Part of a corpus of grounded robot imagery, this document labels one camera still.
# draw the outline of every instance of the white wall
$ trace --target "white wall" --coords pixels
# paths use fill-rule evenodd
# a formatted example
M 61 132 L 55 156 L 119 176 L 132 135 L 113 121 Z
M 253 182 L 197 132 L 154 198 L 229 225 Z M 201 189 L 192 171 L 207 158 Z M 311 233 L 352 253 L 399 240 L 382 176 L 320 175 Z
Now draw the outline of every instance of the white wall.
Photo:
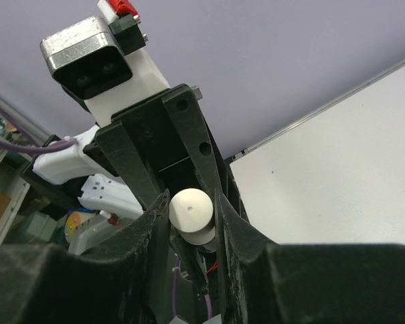
M 38 44 L 97 14 L 96 2 L 0 1 L 0 93 L 61 136 L 92 119 L 51 79 Z M 405 59 L 405 0 L 134 4 L 170 84 L 201 87 L 225 156 Z

